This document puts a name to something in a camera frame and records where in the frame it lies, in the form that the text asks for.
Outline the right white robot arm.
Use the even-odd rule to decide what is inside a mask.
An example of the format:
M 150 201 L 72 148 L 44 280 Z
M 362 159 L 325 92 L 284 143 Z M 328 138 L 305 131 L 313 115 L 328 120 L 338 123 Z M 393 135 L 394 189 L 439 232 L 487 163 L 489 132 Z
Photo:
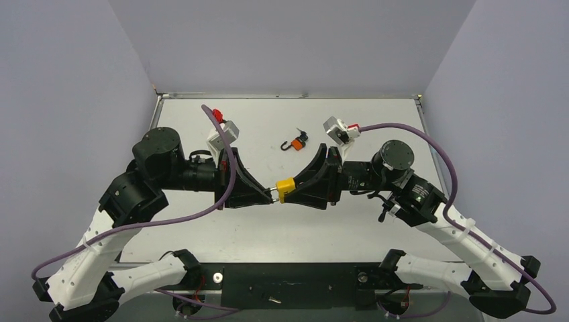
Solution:
M 436 186 L 416 175 L 414 160 L 412 149 L 399 140 L 386 142 L 369 161 L 345 161 L 337 148 L 321 145 L 298 175 L 277 182 L 278 199 L 324 210 L 345 191 L 379 198 L 380 220 L 393 216 L 458 257 L 440 262 L 391 249 L 378 267 L 383 284 L 439 288 L 497 319 L 526 310 L 528 284 L 537 276 L 539 261 L 511 253 L 481 232 Z

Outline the yellow padlock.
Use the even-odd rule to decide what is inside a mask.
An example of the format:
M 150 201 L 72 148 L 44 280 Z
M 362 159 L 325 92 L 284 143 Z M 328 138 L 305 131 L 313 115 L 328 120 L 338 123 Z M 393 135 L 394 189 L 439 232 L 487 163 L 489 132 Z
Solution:
M 296 189 L 296 183 L 293 177 L 280 180 L 275 185 L 278 192 L 278 200 L 280 203 L 285 203 L 285 197 Z

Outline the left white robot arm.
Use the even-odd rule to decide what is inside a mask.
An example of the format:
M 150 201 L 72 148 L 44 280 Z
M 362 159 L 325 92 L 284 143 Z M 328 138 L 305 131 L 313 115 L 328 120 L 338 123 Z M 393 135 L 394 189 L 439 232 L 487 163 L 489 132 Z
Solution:
M 179 134 L 169 127 L 150 130 L 133 148 L 134 159 L 116 177 L 79 244 L 60 270 L 34 282 L 37 297 L 51 302 L 52 321 L 106 321 L 118 308 L 164 286 L 199 286 L 203 269 L 188 250 L 175 250 L 156 262 L 130 270 L 110 265 L 144 223 L 168 205 L 167 190 L 212 192 L 219 208 L 272 203 L 270 191 L 227 154 L 218 162 L 186 159 Z

